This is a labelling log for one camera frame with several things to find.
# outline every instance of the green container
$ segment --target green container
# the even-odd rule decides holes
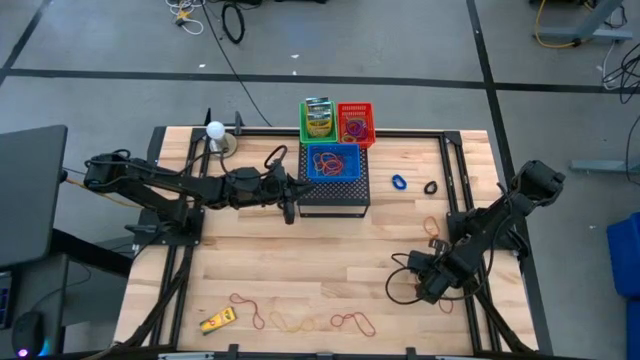
[[[331,132],[329,136],[322,138],[314,138],[307,132],[307,116],[305,111],[305,104],[300,103],[300,142],[303,144],[332,144],[338,142],[338,124],[336,121],[336,103],[331,102]]]

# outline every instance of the blue rubber band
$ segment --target blue rubber band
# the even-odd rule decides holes
[[[404,190],[407,188],[407,182],[398,174],[393,175],[391,183],[393,183],[393,187],[398,190]]]

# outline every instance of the red basket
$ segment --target red basket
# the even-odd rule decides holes
[[[359,126],[353,125],[351,133],[360,134],[362,138],[358,139],[347,130],[347,123],[351,120],[355,123],[356,119],[362,119],[365,122],[364,130],[360,130]],[[339,103],[338,104],[338,142],[343,144],[359,144],[360,147],[368,149],[376,142],[376,128],[373,122],[373,104],[371,103]]]

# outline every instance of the black rubber band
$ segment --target black rubber band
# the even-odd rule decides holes
[[[231,33],[229,32],[229,29],[227,28],[227,9],[228,8],[233,8],[236,10],[236,15],[238,15],[238,21],[240,21],[240,37],[238,37],[237,39],[231,35]],[[240,8],[236,3],[227,2],[222,7],[222,30],[224,30],[224,33],[227,34],[227,37],[229,38],[229,40],[231,40],[231,42],[234,44],[240,44],[240,42],[244,38],[244,31],[245,31],[244,16],[242,16],[242,11],[240,11]]]
[[[427,195],[433,195],[438,191],[438,183],[435,181],[429,181],[427,185],[424,186],[424,193]]]

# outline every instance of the blue object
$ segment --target blue object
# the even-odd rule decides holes
[[[613,280],[618,294],[640,297],[640,213],[607,227]]]
[[[640,299],[627,303],[627,359],[640,360]]]
[[[393,183],[393,187],[398,190],[404,190],[407,188],[407,182],[398,174],[393,175],[391,182]]]
[[[334,154],[343,168],[340,175],[324,175],[316,170],[317,158],[325,153]],[[354,182],[360,178],[360,145],[358,144],[309,144],[307,148],[307,177],[314,183]]]

